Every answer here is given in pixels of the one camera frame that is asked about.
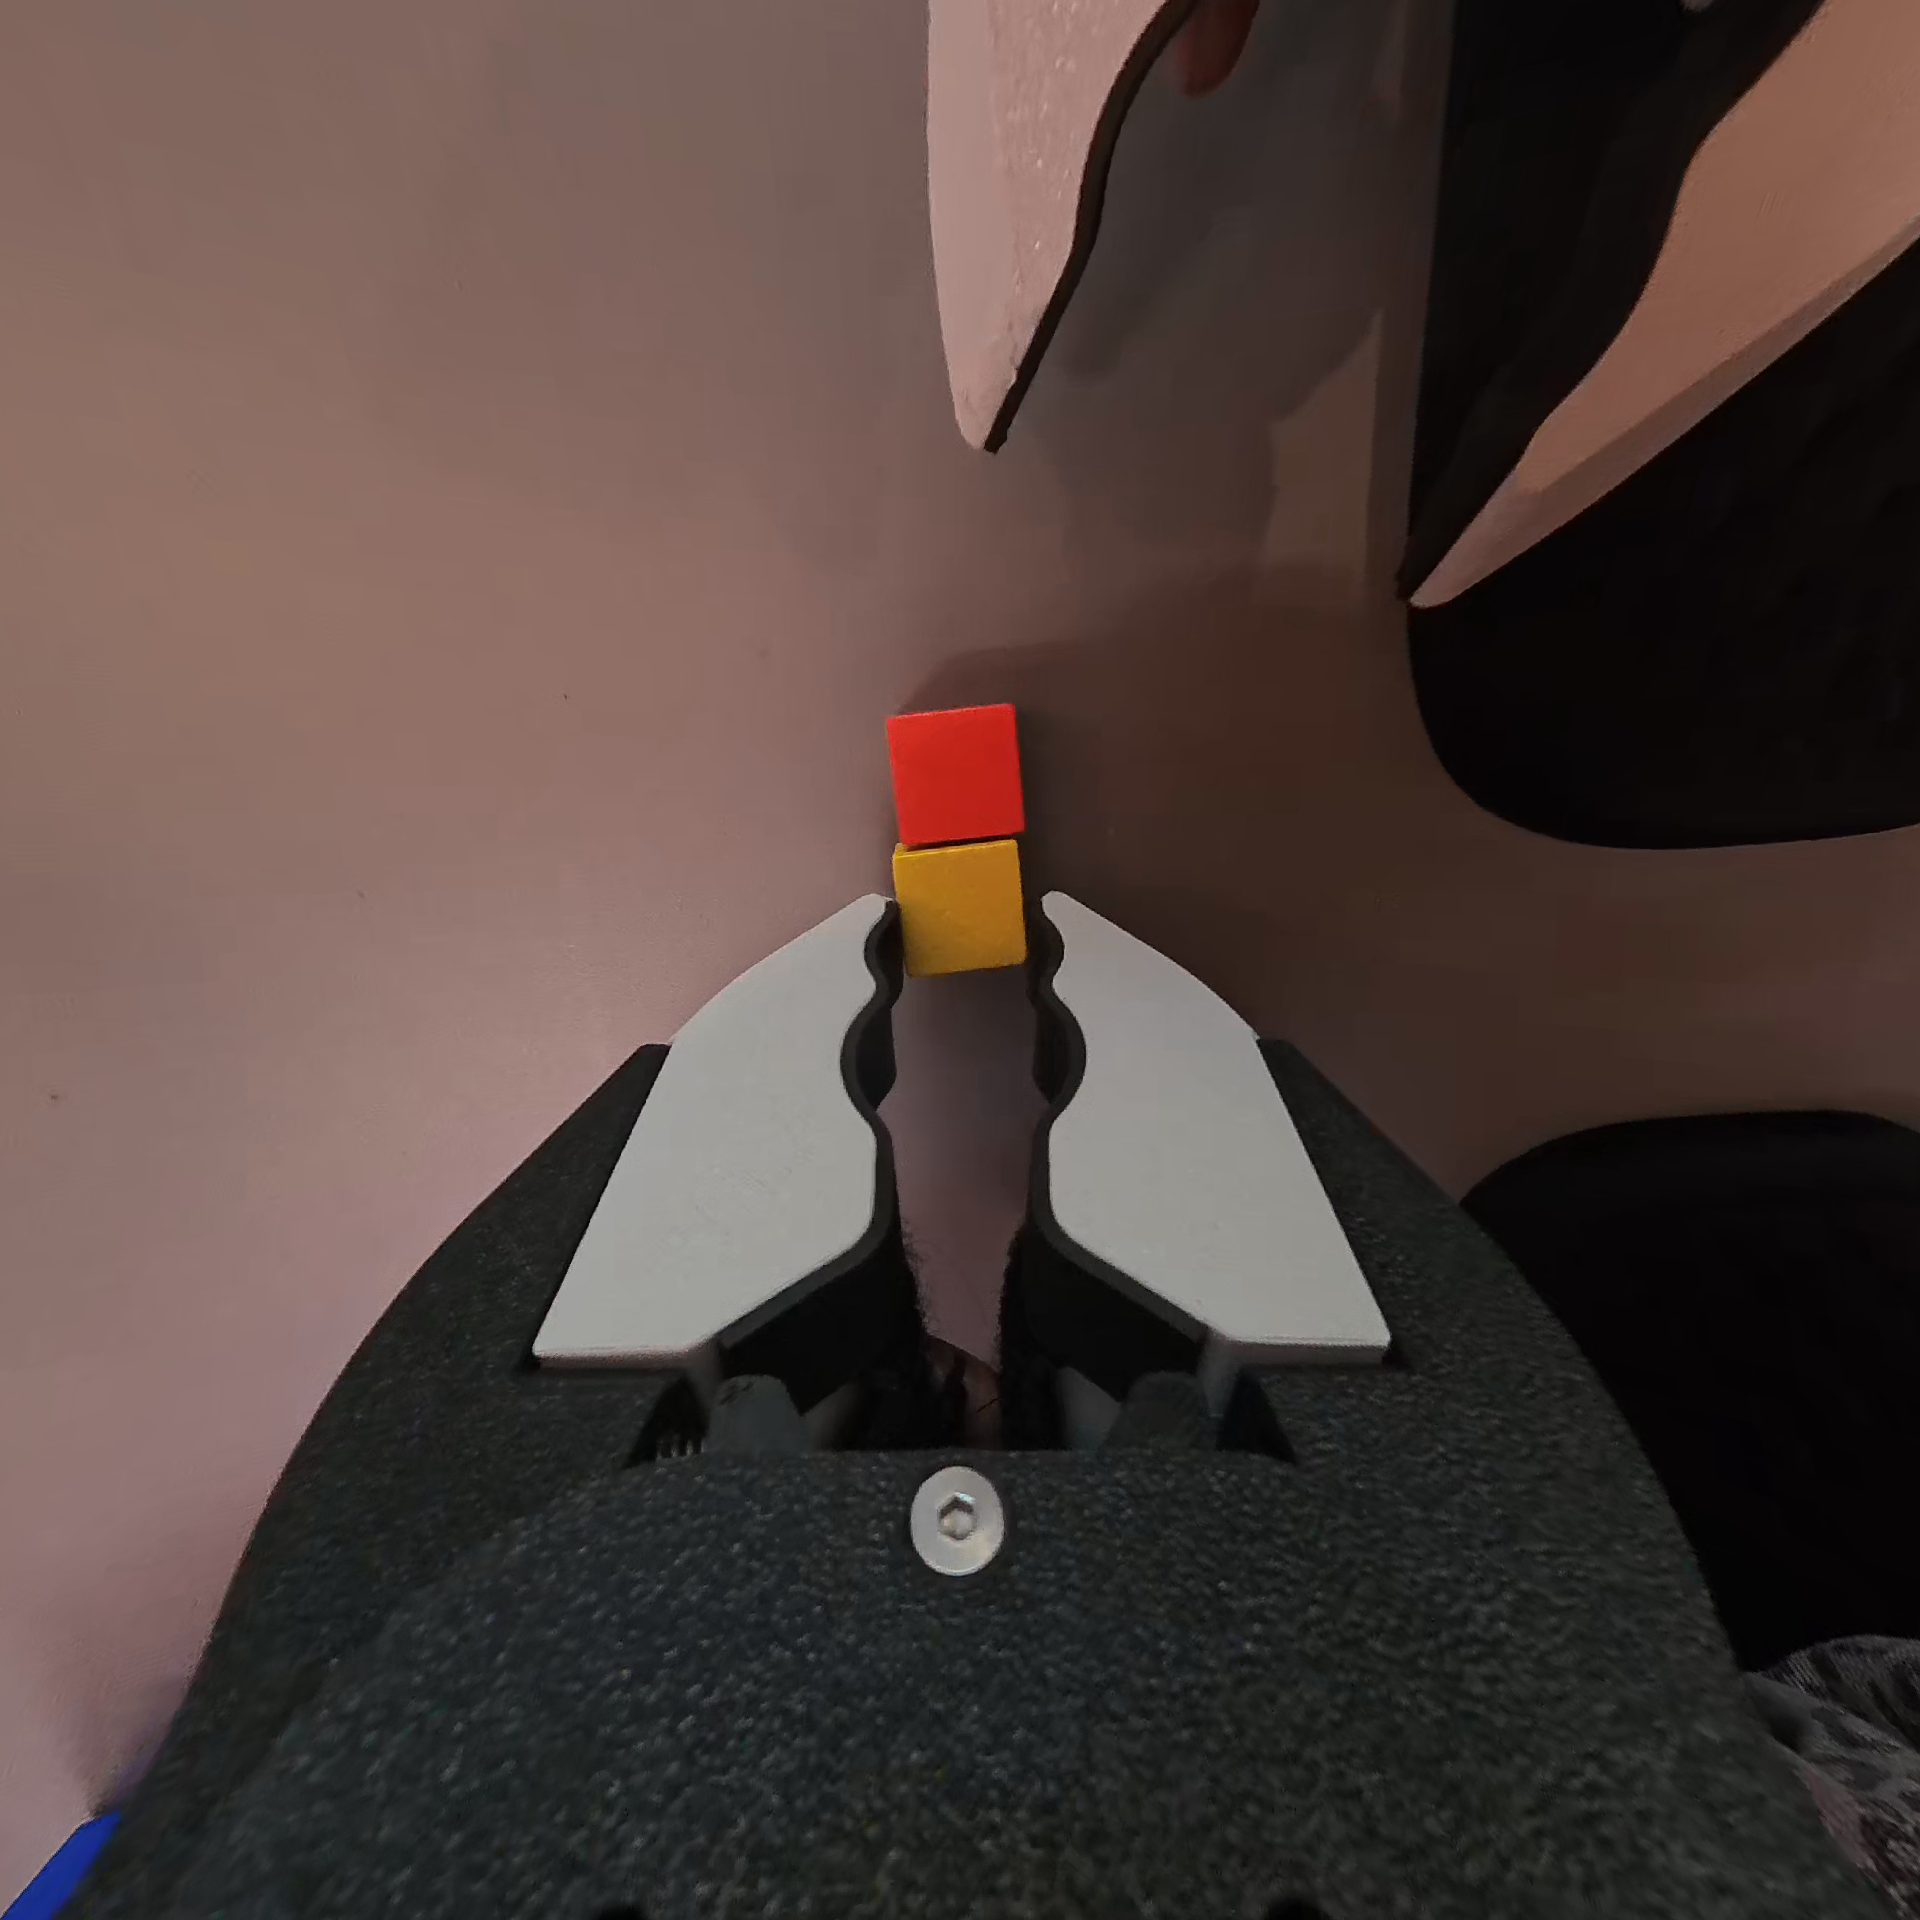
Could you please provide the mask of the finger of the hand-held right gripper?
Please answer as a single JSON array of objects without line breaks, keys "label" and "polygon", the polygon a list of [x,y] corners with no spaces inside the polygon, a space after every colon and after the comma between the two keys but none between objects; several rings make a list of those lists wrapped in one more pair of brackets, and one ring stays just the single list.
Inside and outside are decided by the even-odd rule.
[{"label": "finger of the hand-held right gripper", "polygon": [[1122,121],[1190,12],[929,5],[929,227],[969,445],[1005,441],[1092,255]]},{"label": "finger of the hand-held right gripper", "polygon": [[1916,3],[1715,5],[1688,59],[1416,519],[1416,608],[1617,491],[1916,244]]}]

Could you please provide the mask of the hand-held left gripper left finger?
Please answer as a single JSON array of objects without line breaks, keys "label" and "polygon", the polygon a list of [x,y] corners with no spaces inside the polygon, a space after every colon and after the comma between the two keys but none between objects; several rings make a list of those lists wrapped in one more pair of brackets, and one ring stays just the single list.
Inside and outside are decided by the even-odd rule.
[{"label": "hand-held left gripper left finger", "polygon": [[899,912],[857,896],[665,1049],[533,1357],[835,1397],[905,1335],[894,1151]]}]

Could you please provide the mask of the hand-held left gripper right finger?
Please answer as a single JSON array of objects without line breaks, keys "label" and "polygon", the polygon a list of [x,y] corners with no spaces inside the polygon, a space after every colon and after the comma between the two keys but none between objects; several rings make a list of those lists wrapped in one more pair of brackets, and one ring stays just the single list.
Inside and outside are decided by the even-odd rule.
[{"label": "hand-held left gripper right finger", "polygon": [[1030,992],[1048,1111],[1028,1181],[1028,1327],[1108,1402],[1186,1376],[1377,1367],[1385,1314],[1254,1028],[1065,892]]}]

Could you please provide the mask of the yellow wooden cube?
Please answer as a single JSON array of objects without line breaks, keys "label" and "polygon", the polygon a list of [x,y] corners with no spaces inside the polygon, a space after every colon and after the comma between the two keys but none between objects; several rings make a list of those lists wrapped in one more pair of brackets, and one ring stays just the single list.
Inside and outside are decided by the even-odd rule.
[{"label": "yellow wooden cube", "polygon": [[908,976],[1020,969],[1027,921],[1014,836],[894,849]]}]

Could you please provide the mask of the red wooden cube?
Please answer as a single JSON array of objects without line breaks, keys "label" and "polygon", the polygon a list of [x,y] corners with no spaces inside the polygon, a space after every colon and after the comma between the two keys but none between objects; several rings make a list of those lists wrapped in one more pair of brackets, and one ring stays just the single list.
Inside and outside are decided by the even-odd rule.
[{"label": "red wooden cube", "polygon": [[894,714],[884,740],[900,847],[945,849],[1025,832],[1013,705]]}]

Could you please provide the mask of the blue plastic bin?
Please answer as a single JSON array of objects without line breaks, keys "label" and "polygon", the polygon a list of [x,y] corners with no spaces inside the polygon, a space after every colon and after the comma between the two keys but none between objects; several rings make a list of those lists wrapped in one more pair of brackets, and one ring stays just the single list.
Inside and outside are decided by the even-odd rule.
[{"label": "blue plastic bin", "polygon": [[77,1888],[98,1863],[105,1845],[116,1836],[121,1815],[101,1813],[72,1832],[49,1857],[32,1882],[4,1908],[6,1920],[59,1919]]}]

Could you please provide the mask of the grey desk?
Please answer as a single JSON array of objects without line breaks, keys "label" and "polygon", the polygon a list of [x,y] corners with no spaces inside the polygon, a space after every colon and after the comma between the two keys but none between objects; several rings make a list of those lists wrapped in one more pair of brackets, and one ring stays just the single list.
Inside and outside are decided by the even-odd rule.
[{"label": "grey desk", "polygon": [[889,888],[1013,701],[1028,875],[1435,1181],[1916,1123],[1916,832],[1624,853],[1442,770],[1394,572],[1438,5],[1142,88],[1005,449],[922,5],[4,5],[4,1901],[153,1760],[395,1292]]}]

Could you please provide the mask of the person's right hand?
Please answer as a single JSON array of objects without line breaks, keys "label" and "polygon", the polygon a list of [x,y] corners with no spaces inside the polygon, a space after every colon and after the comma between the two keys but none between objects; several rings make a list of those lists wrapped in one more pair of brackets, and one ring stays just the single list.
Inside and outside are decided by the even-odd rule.
[{"label": "person's right hand", "polygon": [[1258,0],[1193,3],[1169,48],[1172,83],[1196,100],[1221,90],[1258,24]]}]

